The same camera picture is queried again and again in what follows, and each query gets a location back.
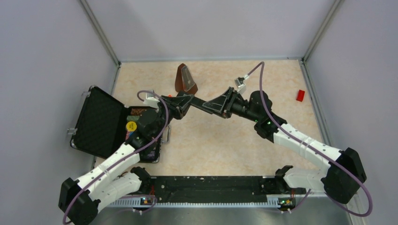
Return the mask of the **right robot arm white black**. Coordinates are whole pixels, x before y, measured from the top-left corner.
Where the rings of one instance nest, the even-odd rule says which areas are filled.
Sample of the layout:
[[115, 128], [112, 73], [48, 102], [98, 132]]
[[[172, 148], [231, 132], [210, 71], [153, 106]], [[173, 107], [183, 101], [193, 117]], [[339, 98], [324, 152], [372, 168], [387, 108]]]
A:
[[210, 101], [202, 101], [202, 110], [222, 118], [233, 114], [255, 122], [254, 130], [263, 139], [289, 148], [318, 167], [301, 170], [284, 167], [275, 187], [281, 193], [293, 188], [311, 188], [324, 191], [334, 201], [347, 204], [367, 179], [358, 152], [352, 148], [340, 150], [301, 133], [285, 119], [272, 112], [272, 101], [264, 91], [254, 91], [249, 100], [234, 88]]

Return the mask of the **black remote control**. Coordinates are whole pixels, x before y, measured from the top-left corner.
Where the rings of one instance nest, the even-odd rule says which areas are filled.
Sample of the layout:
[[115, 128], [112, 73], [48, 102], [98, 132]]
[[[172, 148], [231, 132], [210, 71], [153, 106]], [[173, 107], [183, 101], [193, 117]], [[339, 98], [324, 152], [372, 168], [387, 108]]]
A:
[[[183, 96], [188, 96], [188, 95], [193, 95], [193, 94], [189, 94], [187, 92], [180, 91], [180, 92], [178, 92], [177, 97], [183, 97]], [[212, 110], [203, 106], [204, 103], [205, 103], [205, 100], [200, 99], [200, 98], [196, 97], [195, 95], [193, 95], [193, 99], [191, 100], [190, 105], [197, 109], [200, 109], [204, 112], [207, 112], [208, 114], [213, 114], [214, 112]]]

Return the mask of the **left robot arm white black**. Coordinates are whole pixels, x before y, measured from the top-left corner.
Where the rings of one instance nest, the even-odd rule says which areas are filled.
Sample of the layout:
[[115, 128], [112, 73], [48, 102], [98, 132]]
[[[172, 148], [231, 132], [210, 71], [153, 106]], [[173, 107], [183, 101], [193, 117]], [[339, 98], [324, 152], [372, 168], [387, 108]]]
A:
[[141, 113], [137, 128], [119, 148], [97, 167], [76, 180], [66, 179], [60, 192], [62, 223], [88, 225], [109, 204], [129, 193], [144, 194], [151, 182], [140, 168], [122, 178], [118, 176], [140, 161], [140, 153], [152, 151], [172, 119], [180, 120], [188, 112], [194, 95], [159, 96]]

